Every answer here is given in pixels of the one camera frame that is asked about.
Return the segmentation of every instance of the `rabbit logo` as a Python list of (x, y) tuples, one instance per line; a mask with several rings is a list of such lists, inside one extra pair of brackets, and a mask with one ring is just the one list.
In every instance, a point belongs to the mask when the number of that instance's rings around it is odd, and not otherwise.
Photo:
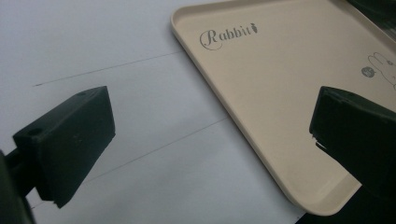
[(255, 35), (259, 32), (255, 23), (248, 26), (238, 26), (227, 28), (221, 32), (215, 30), (207, 30), (200, 35), (200, 43), (202, 47), (209, 50), (221, 49), (223, 43), (227, 40), (236, 39), (248, 35)]
[(373, 67), (364, 67), (361, 69), (361, 73), (365, 77), (374, 77), (375, 74), (381, 74), (392, 85), (393, 89), (396, 90), (396, 65), (378, 52), (370, 55), (368, 61)]

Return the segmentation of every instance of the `small icon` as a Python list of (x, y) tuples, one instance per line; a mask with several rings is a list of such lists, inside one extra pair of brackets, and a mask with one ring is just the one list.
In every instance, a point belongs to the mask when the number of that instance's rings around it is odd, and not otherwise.
[(361, 73), (365, 76), (365, 77), (373, 77), (375, 74), (375, 71), (372, 67), (363, 67), (361, 69)]
[(257, 27), (254, 23), (251, 23), (251, 29), (257, 34)]

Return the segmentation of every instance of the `plastic tray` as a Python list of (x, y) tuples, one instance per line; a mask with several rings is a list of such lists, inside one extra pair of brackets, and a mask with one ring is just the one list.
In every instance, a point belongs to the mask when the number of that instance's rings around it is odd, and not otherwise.
[(361, 184), (309, 133), (319, 89), (396, 111), (395, 42), (341, 0), (183, 7), (172, 25), (286, 196), (312, 214), (338, 212)]

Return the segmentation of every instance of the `table surface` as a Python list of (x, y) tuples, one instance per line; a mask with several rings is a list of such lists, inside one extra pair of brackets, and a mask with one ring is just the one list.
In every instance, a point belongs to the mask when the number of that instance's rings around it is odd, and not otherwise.
[(0, 3), (0, 148), (77, 92), (107, 86), (116, 137), (37, 223), (295, 223), (291, 204), (178, 44), (170, 16), (208, 0)]

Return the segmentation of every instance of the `pencil line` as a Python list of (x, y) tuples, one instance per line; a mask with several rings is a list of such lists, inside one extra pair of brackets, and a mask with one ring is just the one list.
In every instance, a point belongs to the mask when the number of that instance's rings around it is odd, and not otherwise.
[(220, 122), (222, 122), (222, 121), (224, 121), (224, 120), (226, 120), (226, 119), (228, 119), (228, 118), (229, 118), (229, 117), (227, 116), (226, 118), (223, 118), (223, 119), (220, 119), (220, 120), (218, 120), (218, 121), (216, 121), (216, 122), (214, 122), (214, 123), (211, 123), (211, 124), (205, 126), (204, 128), (201, 128), (201, 129), (199, 129), (199, 130), (197, 130), (197, 131), (195, 131), (195, 132), (192, 132), (192, 133), (189, 133), (189, 134), (187, 134), (187, 135), (184, 135), (184, 136), (178, 138), (177, 140), (172, 141), (171, 143), (168, 143), (168, 144), (166, 144), (166, 145), (164, 145), (164, 146), (162, 146), (162, 147), (159, 147), (159, 148), (156, 148), (156, 149), (150, 151), (149, 153), (146, 153), (145, 155), (142, 155), (142, 156), (140, 156), (140, 157), (138, 157), (138, 158), (135, 158), (135, 159), (133, 159), (133, 160), (131, 160), (131, 161), (125, 162), (124, 164), (122, 164), (122, 165), (120, 165), (120, 166), (118, 166), (118, 167), (115, 167), (115, 168), (113, 168), (113, 169), (111, 169), (111, 170), (109, 170), (109, 171), (107, 171), (107, 172), (105, 172), (105, 173), (103, 173), (103, 174), (101, 174), (101, 175), (98, 175), (98, 176), (96, 176), (96, 177), (94, 177), (94, 178), (92, 178), (92, 179), (89, 179), (89, 180), (87, 180), (87, 181), (84, 181), (82, 184), (89, 183), (89, 182), (93, 181), (94, 179), (97, 179), (97, 178), (99, 178), (99, 177), (101, 177), (101, 176), (108, 175), (108, 174), (110, 174), (110, 173), (112, 173), (112, 172), (114, 172), (114, 171), (120, 169), (121, 167), (126, 166), (126, 165), (132, 163), (133, 161), (140, 160), (140, 159), (146, 157), (147, 155), (149, 155), (149, 154), (151, 154), (151, 153), (154, 153), (154, 152), (156, 152), (156, 151), (158, 151), (158, 150), (160, 150), (160, 149), (162, 149), (162, 148), (168, 147), (168, 146), (174, 144), (175, 142), (178, 142), (178, 141), (183, 140), (183, 139), (185, 139), (185, 138), (187, 138), (187, 137), (190, 137), (190, 136), (192, 136), (193, 134), (198, 133), (198, 132), (200, 132), (200, 131), (202, 131), (202, 130), (205, 130), (205, 129), (207, 129), (207, 128), (209, 128), (209, 127), (211, 127), (211, 126), (213, 126), (213, 125), (215, 125), (215, 124), (217, 124), (217, 123), (220, 123)]
[(112, 68), (122, 67), (122, 66), (130, 65), (130, 64), (134, 64), (134, 63), (142, 63), (144, 61), (148, 61), (148, 60), (151, 60), (151, 59), (158, 59), (158, 58), (161, 58), (161, 57), (165, 57), (165, 56), (169, 56), (169, 55), (173, 55), (173, 54), (179, 54), (179, 53), (182, 53), (182, 52), (185, 52), (185, 51), (181, 50), (181, 51), (177, 51), (177, 52), (172, 52), (172, 53), (167, 53), (167, 54), (163, 54), (163, 55), (158, 55), (158, 56), (147, 58), (147, 59), (133, 61), (133, 62), (130, 62), (130, 63), (117, 64), (117, 65), (113, 65), (113, 66), (110, 66), (110, 67), (101, 68), (101, 69), (98, 69), (98, 70), (93, 70), (91, 72), (86, 72), (86, 73), (73, 75), (73, 76), (70, 76), (70, 77), (61, 77), (61, 78), (54, 79), (54, 80), (51, 80), (51, 81), (46, 81), (46, 82), (42, 82), (42, 83), (39, 83), (39, 84), (35, 84), (33, 87), (38, 87), (38, 86), (42, 86), (42, 85), (45, 85), (45, 84), (66, 80), (66, 79), (69, 79), (69, 78), (72, 78), (72, 77), (81, 77), (81, 76), (85, 76), (85, 75), (88, 75), (88, 74), (101, 72), (101, 71), (105, 71), (105, 70), (112, 69)]

